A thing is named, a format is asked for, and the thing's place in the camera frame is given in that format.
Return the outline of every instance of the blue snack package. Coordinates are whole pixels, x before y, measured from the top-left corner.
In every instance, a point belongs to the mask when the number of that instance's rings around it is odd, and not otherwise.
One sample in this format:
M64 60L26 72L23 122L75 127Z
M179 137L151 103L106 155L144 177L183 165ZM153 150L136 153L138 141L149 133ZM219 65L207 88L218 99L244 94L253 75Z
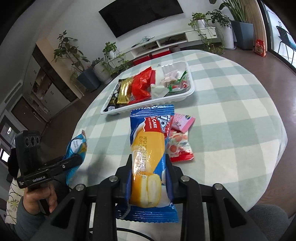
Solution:
M173 116L173 105L131 111L129 195L126 205L116 206L117 218L153 223L178 222L165 163L165 147Z
M76 136L69 142L64 159L67 159L73 155L78 154L82 157L82 161L84 161L86 150L87 150L86 136L85 136L85 132L82 131L80 135ZM65 171L67 185L69 185L70 180L72 179L76 170L79 167L80 165Z

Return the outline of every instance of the checkered tablecloth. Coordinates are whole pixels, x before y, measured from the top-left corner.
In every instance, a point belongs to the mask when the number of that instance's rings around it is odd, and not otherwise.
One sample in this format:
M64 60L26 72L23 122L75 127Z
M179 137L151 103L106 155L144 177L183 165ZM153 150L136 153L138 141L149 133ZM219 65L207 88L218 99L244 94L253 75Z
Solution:
M137 65L113 80L92 102L73 137L85 130L88 149L72 186L100 183L125 165L130 154L129 112L100 115L119 78L154 64L187 61L195 92L174 102L175 112L196 118L189 131L194 160L174 163L198 183L222 183L247 211L265 192L287 144L279 113L257 78L239 64L200 50L187 50ZM156 240L179 240L180 224L118 221ZM119 240L141 240L119 232Z

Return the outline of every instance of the gray pants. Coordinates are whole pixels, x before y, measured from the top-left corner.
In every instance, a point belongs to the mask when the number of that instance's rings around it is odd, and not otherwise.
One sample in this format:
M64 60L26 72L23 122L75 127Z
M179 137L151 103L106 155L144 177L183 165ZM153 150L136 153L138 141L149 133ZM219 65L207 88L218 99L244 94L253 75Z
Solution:
M278 241L290 225L286 212L275 205L258 204L248 214L269 241Z

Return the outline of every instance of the round table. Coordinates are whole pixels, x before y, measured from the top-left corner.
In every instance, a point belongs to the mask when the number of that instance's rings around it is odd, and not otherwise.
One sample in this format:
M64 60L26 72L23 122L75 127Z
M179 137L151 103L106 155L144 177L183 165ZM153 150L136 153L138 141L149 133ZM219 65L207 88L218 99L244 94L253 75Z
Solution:
M130 150L129 112L100 115L118 79L151 65L187 61L195 92L174 102L175 113L196 118L189 130L194 160L174 163L200 184L222 183L248 211L265 192L287 144L279 113L257 78L239 64L201 50L186 50L132 67L115 78L92 102L73 137L85 130L87 153L71 186L100 183L125 165ZM118 221L118 226L143 232L155 240L179 240L179 223ZM123 240L139 240L118 233Z

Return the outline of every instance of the metal screw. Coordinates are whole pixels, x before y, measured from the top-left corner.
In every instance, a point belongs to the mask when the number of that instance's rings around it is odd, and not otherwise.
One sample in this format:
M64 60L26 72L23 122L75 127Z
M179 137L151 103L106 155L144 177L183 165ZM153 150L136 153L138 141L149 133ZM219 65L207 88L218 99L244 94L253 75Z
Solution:
M109 181L111 181L111 182L116 182L117 180L118 180L118 177L116 177L116 176L109 177Z
M82 191L82 190L84 189L84 185L83 185L83 184L78 184L78 185L75 187L75 189L76 189L77 191Z
M190 178L189 178L188 176L182 176L182 177L181 177L181 180L182 180L183 182L188 182L188 181L190 180Z
M214 185L214 188L216 188L217 190L222 190L223 189L223 186L220 183L216 183Z

